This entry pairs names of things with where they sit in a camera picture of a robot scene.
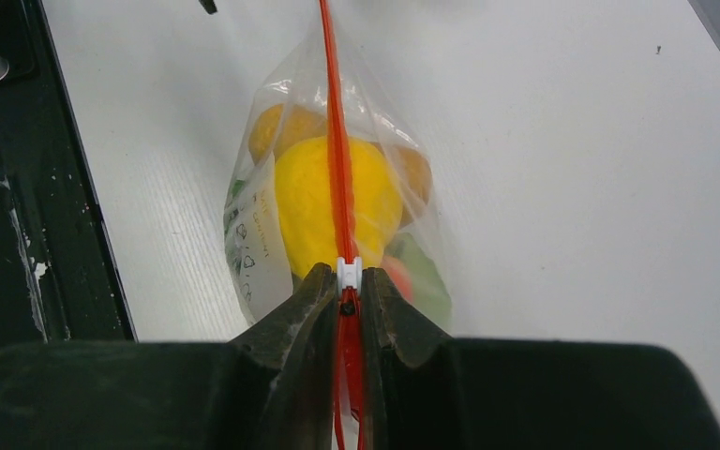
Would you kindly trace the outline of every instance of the yellow fruit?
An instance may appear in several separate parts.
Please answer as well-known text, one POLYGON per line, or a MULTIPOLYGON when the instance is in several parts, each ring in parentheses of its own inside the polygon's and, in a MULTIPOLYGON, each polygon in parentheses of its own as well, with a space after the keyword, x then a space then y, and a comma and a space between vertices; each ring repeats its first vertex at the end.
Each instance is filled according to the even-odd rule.
MULTIPOLYGON (((370 143, 350 138, 354 242, 365 267, 379 267, 401 221, 398 180, 370 143)), ((304 278, 315 263, 335 267, 336 230, 330 195, 327 138, 295 144, 275 164, 280 231, 292 271, 304 278)))
POLYGON ((280 103, 262 112, 255 121, 247 146, 252 161, 256 164, 263 160, 270 149, 274 150, 275 158, 280 158, 283 152, 295 143, 327 134, 326 118, 323 115, 299 105, 292 105, 277 140, 274 141, 282 114, 283 104, 280 103))
MULTIPOLYGON (((380 151, 382 146, 375 143, 380 151)), ((401 195, 404 198, 404 212, 401 227, 409 225, 424 214, 432 192, 432 170, 429 161, 420 152, 403 145, 388 147, 391 160, 399 164, 401 195)))

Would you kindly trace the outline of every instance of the green object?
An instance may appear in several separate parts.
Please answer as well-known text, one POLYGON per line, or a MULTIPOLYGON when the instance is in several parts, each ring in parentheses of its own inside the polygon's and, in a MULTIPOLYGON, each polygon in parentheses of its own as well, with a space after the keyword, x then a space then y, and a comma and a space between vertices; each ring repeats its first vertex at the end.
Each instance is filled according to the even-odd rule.
POLYGON ((245 185, 246 183, 247 183, 247 182, 244 181, 244 180, 236 180, 236 181, 234 181, 234 182, 233 182, 233 186, 231 186, 231 192, 230 192, 231 197, 235 197, 236 194, 238 194, 239 192, 241 192, 241 189, 244 187, 244 185, 245 185))
POLYGON ((407 268, 412 281, 412 304, 447 330, 451 324, 451 296, 434 261, 418 246, 413 235, 400 232, 394 236, 385 254, 398 259, 407 268))

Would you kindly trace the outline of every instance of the clear plastic bag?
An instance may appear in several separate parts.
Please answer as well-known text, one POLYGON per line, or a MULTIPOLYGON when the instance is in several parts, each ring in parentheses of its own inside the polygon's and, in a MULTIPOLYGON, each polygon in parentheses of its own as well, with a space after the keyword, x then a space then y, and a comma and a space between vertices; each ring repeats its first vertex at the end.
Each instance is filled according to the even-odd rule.
MULTIPOLYGON (((451 300, 432 174, 356 47, 335 30, 351 174, 352 244, 439 326, 451 300)), ((225 249, 250 322, 288 298, 315 263, 336 268, 334 155, 322 22, 255 94, 225 206, 225 249)))

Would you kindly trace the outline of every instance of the yellow toy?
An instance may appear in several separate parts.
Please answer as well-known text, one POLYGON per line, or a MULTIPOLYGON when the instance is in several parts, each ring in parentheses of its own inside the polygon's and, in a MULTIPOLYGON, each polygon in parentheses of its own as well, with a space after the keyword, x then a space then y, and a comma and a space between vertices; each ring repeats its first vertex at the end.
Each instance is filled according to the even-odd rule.
MULTIPOLYGON (((303 278, 315 263, 338 259, 330 198, 327 138, 301 141, 275 164, 275 194, 283 242, 292 271, 303 278)), ((350 138, 354 241, 365 267, 379 267, 401 222, 398 178, 371 143, 350 138)))

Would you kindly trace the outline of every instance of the white surface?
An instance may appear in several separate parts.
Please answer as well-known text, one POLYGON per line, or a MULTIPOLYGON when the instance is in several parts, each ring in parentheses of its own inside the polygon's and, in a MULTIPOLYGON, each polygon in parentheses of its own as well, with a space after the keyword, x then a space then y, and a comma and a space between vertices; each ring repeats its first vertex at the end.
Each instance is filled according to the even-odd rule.
MULTIPOLYGON (((231 338, 228 179, 314 2, 45 3, 139 337, 231 338)), ((455 330, 657 343, 720 414, 720 54, 686 1, 339 3, 433 156, 455 330)))

